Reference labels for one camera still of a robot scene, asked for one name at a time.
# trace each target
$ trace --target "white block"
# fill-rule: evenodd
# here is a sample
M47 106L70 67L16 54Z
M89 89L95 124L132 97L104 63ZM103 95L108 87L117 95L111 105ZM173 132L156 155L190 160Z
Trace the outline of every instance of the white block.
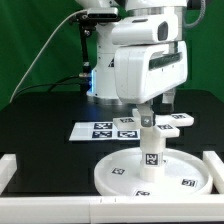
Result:
M17 170L16 156L6 154L0 160L0 195Z
M90 223L94 197L42 197L0 199L1 224Z
M203 161L213 176L216 189L224 194L224 163L214 151L203 152Z
M170 124L154 126L154 135L160 138L174 138L178 137L180 130Z
M224 220L224 196L116 197L91 206L93 223L209 222Z
M131 131L140 128L140 119L135 117L114 118L113 123L119 131Z
M171 124L175 127L186 127L191 126L194 123L194 118L186 113L181 114L172 114L172 122Z

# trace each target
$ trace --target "black tabletop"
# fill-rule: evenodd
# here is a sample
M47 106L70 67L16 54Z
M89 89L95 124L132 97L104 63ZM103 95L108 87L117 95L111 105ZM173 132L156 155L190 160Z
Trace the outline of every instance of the black tabletop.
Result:
M15 153L18 170L2 196L98 195L94 167L105 155L138 147L139 141L69 141L76 122L132 116L133 106L87 102L79 92L21 95L0 112L0 153ZM224 104L206 91L179 90L175 112L195 118L167 147L202 157L215 150L224 158Z

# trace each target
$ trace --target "black cable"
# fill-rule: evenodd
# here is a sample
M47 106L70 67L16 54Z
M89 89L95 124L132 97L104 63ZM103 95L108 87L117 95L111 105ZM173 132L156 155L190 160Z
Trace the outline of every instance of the black cable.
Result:
M39 57L42 55L43 51L46 49L46 47L48 46L48 44L50 43L50 41L52 40L52 38L54 37L54 35L58 32L58 30L65 24L65 22L67 22L68 20L71 19L71 17L77 16L78 14L81 13L86 13L87 10L81 10L75 13L72 13L70 16L68 16L66 19L64 19L59 26L54 30L54 32L51 34L51 36L48 38L47 42L44 44L44 46L41 48L40 52L38 53L38 55L36 56L36 58L34 59L34 61L32 62L32 64L30 65L30 67L28 68L28 70L26 71L26 73L24 74L24 76L22 77L22 79L20 80L19 84L16 86L15 90L13 91L13 94L11 96L10 99L10 103L13 101L14 96L16 95L17 91L19 90L20 86L23 84L24 80L26 79L26 77L29 75L30 71L32 70L33 66L36 64L37 60L39 59Z
M54 83L48 90L47 92L51 92L55 87L57 87L58 84L62 83L62 82L66 82L68 80L71 79L79 79L78 76L69 76L69 77L65 77L63 79L60 79L59 81L57 81L56 83Z
M46 86L53 86L53 85L57 85L57 86L69 86L69 85L81 85L81 84L85 84L85 83L49 83L49 84L41 84L41 85L35 85L35 86L28 86L26 88L21 89L20 91L18 91L16 93L16 95L14 96L13 100L15 100L21 93L29 90L29 89L34 89L34 88L39 88L39 87L46 87Z

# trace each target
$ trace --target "white card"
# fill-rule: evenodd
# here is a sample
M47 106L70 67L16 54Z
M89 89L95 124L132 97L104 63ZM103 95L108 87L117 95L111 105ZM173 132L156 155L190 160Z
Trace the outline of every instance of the white card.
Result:
M140 131L118 131L113 122L78 122L70 141L139 140Z

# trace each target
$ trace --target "cable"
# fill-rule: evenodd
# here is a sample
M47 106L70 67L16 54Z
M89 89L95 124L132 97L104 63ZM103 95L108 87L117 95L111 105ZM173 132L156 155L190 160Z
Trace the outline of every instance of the cable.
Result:
M66 82L66 81L71 80L71 79L80 79L80 77L78 77L78 76L69 76L69 77L60 79L59 81L57 81L56 83L54 83L54 84L47 90L47 92L51 92L55 87L57 87L57 84L62 83L62 82Z
M43 51L45 50L45 48L48 46L48 44L50 43L51 39L54 37L54 35L58 32L58 30L64 25L65 22L67 22L71 17L76 16L79 13L83 13L86 12L86 10L81 10L75 13L72 13L70 16L68 16L66 19L64 19L59 25L58 27L54 30L54 32L51 34L51 36L48 38L47 42L44 44L44 46L42 47L42 49L40 50L40 52L38 53L38 55L36 56L36 58L34 59L34 61L32 62L32 64L30 65L30 67L28 68L28 70L26 71L26 73L24 74L23 78L20 80L19 84L16 86L11 99L10 99L10 103L13 101L18 89L20 88L20 86L23 84L24 80L26 79L26 77L29 75L31 69L33 68L33 66L35 65L35 63L37 62L37 60L39 59L39 57L41 56L41 54L43 53Z
M185 22L184 27L186 29L192 29L192 28L196 27L204 19L205 12L206 12L206 0L201 0L201 10L200 10L200 15L199 15L198 19L191 24L186 24L186 22Z
M81 84L85 84L85 83L49 83L49 84L40 84L40 85L35 85L35 86L28 86L28 87L25 87L23 89L21 89L20 91L18 91L15 96L13 97L13 100L15 100L16 97L18 97L21 93L29 90L29 89L34 89L34 88L39 88L39 87L47 87L47 86L53 86L53 85L56 85L56 86L69 86L69 85L81 85Z

